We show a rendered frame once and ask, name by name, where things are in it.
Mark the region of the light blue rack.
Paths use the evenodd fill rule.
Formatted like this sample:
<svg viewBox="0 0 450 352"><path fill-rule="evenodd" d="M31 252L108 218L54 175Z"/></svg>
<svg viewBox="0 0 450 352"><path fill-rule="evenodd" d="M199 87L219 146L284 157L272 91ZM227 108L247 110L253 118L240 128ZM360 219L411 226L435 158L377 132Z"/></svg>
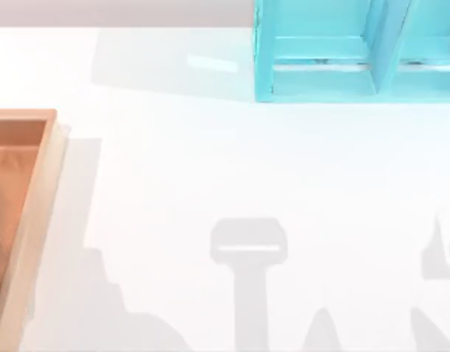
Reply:
<svg viewBox="0 0 450 352"><path fill-rule="evenodd" d="M259 102L450 103L450 0L254 0Z"/></svg>

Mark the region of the shallow salmon-coloured box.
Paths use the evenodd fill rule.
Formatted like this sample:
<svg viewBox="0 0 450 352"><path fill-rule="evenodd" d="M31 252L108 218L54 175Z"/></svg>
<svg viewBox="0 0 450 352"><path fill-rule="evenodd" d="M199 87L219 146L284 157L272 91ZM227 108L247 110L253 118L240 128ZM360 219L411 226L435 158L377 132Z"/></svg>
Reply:
<svg viewBox="0 0 450 352"><path fill-rule="evenodd" d="M67 139L54 109L0 109L0 352L18 352Z"/></svg>

